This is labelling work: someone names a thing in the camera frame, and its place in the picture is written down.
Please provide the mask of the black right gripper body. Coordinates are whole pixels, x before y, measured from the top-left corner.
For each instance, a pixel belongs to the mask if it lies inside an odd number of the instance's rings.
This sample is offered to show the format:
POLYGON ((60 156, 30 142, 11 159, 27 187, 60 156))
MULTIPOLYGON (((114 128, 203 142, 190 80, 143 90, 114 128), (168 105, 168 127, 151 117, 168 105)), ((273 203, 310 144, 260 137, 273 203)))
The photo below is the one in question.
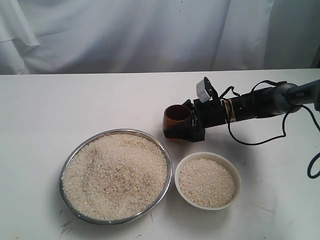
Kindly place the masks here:
POLYGON ((191 129, 200 130, 225 125, 226 109, 221 100, 209 100, 202 103, 194 99, 190 105, 191 129))

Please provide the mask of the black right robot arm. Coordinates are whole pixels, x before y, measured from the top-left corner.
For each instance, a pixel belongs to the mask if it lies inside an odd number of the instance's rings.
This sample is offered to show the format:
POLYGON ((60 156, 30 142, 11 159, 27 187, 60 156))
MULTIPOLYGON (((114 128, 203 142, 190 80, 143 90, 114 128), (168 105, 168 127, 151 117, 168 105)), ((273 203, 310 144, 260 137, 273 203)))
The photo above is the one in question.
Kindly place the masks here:
POLYGON ((279 115, 287 117, 307 104, 313 104, 316 111, 320 109, 319 80, 301 86, 287 81, 264 80, 263 83, 269 87, 257 89, 254 86, 249 93, 240 95, 234 92, 234 97, 227 99, 225 96, 234 91, 233 86, 219 95, 204 77, 196 85, 197 99, 166 108, 162 122, 164 136, 201 142, 207 128, 279 115))

